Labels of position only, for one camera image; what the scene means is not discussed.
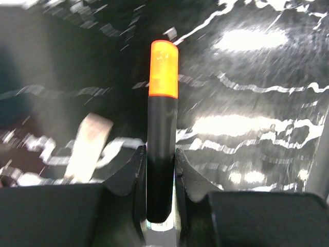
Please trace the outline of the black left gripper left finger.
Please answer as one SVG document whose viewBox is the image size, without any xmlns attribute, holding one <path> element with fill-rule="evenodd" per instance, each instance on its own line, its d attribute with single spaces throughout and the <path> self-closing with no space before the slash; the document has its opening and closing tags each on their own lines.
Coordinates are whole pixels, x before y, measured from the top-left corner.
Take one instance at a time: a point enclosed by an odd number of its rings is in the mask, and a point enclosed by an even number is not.
<svg viewBox="0 0 329 247">
<path fill-rule="evenodd" d="M 146 157 L 102 183 L 1 189 L 1 246 L 145 245 Z"/>
</svg>

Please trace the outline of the white small eraser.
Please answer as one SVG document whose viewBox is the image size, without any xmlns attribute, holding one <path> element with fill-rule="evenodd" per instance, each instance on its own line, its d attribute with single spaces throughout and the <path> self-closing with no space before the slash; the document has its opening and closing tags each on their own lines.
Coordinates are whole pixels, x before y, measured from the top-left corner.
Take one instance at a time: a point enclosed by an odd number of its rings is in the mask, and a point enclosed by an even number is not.
<svg viewBox="0 0 329 247">
<path fill-rule="evenodd" d="M 64 177 L 87 183 L 92 178 L 113 122 L 89 113 L 80 123 Z"/>
</svg>

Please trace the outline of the black orange highlighter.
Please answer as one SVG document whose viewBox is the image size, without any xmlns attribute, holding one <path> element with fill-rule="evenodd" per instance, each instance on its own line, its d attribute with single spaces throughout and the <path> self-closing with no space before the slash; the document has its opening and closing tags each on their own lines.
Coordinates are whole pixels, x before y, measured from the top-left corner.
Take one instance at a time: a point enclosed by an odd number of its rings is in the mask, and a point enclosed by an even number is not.
<svg viewBox="0 0 329 247">
<path fill-rule="evenodd" d="M 147 134 L 147 220 L 163 223 L 172 209 L 178 111 L 178 48 L 151 44 Z"/>
</svg>

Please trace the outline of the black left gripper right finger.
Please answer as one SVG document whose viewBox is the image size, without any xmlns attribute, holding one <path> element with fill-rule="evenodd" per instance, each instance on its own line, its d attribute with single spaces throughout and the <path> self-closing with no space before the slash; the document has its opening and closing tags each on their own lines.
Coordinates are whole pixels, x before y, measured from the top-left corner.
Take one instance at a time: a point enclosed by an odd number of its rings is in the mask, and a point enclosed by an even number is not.
<svg viewBox="0 0 329 247">
<path fill-rule="evenodd" d="M 175 152 L 178 246 L 328 246 L 328 205 L 310 193 L 222 191 Z"/>
</svg>

